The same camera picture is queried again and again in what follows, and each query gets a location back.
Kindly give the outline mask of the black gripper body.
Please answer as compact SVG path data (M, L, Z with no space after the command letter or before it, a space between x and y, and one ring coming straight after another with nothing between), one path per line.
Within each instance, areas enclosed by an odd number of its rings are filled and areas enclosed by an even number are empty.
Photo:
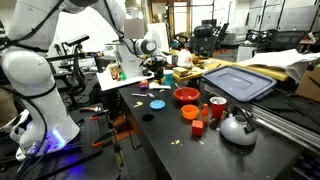
M148 57L142 62L142 66L154 73L157 80L163 78L163 70L167 65L167 59L161 55Z

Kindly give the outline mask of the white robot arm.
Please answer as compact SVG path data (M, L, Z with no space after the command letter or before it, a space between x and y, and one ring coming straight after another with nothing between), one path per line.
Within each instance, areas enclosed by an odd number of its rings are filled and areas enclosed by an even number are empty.
M63 149L80 132L59 95L45 58L62 12L77 14L95 9L132 53L152 54L153 39L130 40L124 36L126 10L118 0L17 0L11 27L1 46L1 67L23 104L31 122L13 136L19 161Z

